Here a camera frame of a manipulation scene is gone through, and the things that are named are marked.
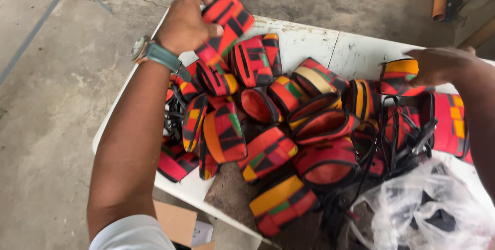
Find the pile of bags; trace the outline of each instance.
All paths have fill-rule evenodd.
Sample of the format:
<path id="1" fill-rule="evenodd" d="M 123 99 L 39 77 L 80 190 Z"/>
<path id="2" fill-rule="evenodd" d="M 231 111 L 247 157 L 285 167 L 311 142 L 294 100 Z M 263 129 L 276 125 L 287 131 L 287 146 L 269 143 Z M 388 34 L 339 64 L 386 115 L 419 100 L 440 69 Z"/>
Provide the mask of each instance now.
<path id="1" fill-rule="evenodd" d="M 170 136 L 158 171 L 178 182 L 199 166 L 207 180 L 221 164 L 237 162 L 244 179 L 255 183 L 292 162 L 297 175 L 273 183 L 250 204 L 263 235 L 319 208 L 319 199 L 337 188 L 412 170 L 422 152 L 471 162 L 460 97 L 409 87 L 416 60 L 384 64 L 380 81 L 348 82 L 312 58 L 282 74 L 277 34 L 237 43 L 254 24 L 239 0 L 216 0 L 202 15 L 225 34 L 196 51 L 199 60 L 187 68 L 191 82 L 171 79 Z M 382 95 L 393 105 L 383 106 Z M 416 96 L 419 103 L 406 106 L 397 96 Z M 241 122 L 266 129 L 247 143 Z"/>

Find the plastic bag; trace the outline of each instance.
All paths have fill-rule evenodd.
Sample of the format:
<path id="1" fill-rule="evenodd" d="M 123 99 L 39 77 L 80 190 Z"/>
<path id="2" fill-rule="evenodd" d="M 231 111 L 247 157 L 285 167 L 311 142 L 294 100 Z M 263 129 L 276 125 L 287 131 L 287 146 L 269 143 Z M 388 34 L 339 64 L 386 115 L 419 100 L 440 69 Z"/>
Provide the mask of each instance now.
<path id="1" fill-rule="evenodd" d="M 369 249 L 487 249 L 495 235 L 492 216 L 435 159 L 368 190 L 350 211 L 363 204 L 374 212 L 368 232 L 372 235 L 363 232 L 362 224 L 361 229 L 355 222 L 350 225 Z"/>

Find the cardboard box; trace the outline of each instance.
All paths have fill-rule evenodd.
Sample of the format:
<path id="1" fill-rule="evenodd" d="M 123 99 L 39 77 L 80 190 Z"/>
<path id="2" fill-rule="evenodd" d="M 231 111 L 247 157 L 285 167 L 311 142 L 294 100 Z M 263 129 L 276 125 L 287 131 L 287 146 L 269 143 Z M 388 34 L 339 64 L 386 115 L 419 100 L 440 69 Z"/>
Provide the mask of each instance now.
<path id="1" fill-rule="evenodd" d="M 168 238 L 187 247 L 192 246 L 193 236 L 195 235 L 197 213 L 189 209 L 183 209 L 168 203 L 162 203 L 153 200 L 156 211 L 156 218 L 163 228 L 163 232 Z M 196 230 L 195 243 L 192 250 L 214 250 L 215 242 L 211 240 L 213 226 L 211 224 L 198 222 Z M 206 243 L 198 245 L 199 240 Z"/>

